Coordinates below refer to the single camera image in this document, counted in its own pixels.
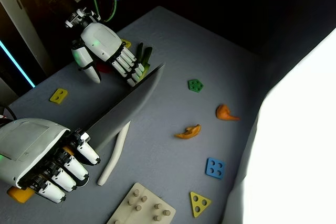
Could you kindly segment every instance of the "blue light strip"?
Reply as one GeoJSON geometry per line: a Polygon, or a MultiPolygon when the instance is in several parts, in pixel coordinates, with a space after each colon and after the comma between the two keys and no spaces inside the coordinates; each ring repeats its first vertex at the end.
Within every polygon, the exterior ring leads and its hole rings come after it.
{"type": "Polygon", "coordinates": [[[33,82],[30,80],[30,78],[28,77],[28,75],[26,75],[26,73],[23,71],[23,69],[20,67],[20,65],[16,62],[16,60],[14,59],[14,57],[11,55],[11,53],[7,50],[7,48],[5,47],[5,45],[2,43],[2,41],[0,40],[0,47],[5,51],[5,53],[8,55],[8,57],[11,59],[11,61],[14,63],[14,65],[17,67],[17,69],[21,72],[21,74],[26,78],[26,80],[29,82],[29,84],[34,88],[35,85],[33,84],[33,82]]]}

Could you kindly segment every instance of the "white stick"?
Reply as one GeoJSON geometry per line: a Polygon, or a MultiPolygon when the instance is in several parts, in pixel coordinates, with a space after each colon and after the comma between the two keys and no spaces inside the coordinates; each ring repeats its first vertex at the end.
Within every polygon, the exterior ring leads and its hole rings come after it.
{"type": "Polygon", "coordinates": [[[113,171],[114,167],[116,166],[119,157],[121,155],[122,152],[122,148],[124,147],[124,142],[126,139],[126,135],[127,135],[127,131],[128,128],[130,126],[130,122],[128,122],[119,132],[118,137],[117,137],[117,141],[116,141],[116,145],[114,146],[114,150],[112,153],[112,156],[108,162],[108,164],[106,165],[103,173],[101,174],[97,184],[99,186],[102,186],[105,184],[105,182],[107,181],[107,179],[109,178],[111,172],[113,171]]]}

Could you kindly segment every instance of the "green pentagon block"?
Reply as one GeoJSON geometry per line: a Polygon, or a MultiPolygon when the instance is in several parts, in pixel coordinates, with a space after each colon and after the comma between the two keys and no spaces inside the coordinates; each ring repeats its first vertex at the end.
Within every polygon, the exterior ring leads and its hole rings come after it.
{"type": "Polygon", "coordinates": [[[199,93],[202,90],[203,86],[204,85],[197,79],[188,81],[188,87],[191,91],[199,93]]]}

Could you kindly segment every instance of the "blue square block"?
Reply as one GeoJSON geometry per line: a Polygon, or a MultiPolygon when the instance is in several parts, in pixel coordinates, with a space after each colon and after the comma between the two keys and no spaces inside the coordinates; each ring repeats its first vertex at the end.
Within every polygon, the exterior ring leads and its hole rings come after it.
{"type": "Polygon", "coordinates": [[[208,158],[206,162],[205,174],[222,179],[224,176],[225,163],[215,158],[208,158]]]}

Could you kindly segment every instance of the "robotic hand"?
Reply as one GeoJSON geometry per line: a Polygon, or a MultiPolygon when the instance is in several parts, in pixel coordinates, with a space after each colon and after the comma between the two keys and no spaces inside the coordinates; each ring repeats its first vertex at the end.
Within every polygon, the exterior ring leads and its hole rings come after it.
{"type": "Polygon", "coordinates": [[[88,171],[80,162],[88,165],[100,162],[88,140],[85,132],[71,132],[44,119],[11,122],[1,118],[0,178],[14,186],[8,194],[19,202],[25,202],[34,193],[55,203],[64,201],[65,191],[89,181],[88,171]]]}
{"type": "Polygon", "coordinates": [[[106,64],[112,66],[130,86],[135,86],[144,73],[144,67],[124,46],[124,43],[110,28],[99,23],[100,17],[86,9],[78,9],[68,20],[66,26],[80,26],[83,32],[80,39],[72,42],[72,54],[76,63],[95,83],[101,77],[95,68],[88,49],[106,64]]]}

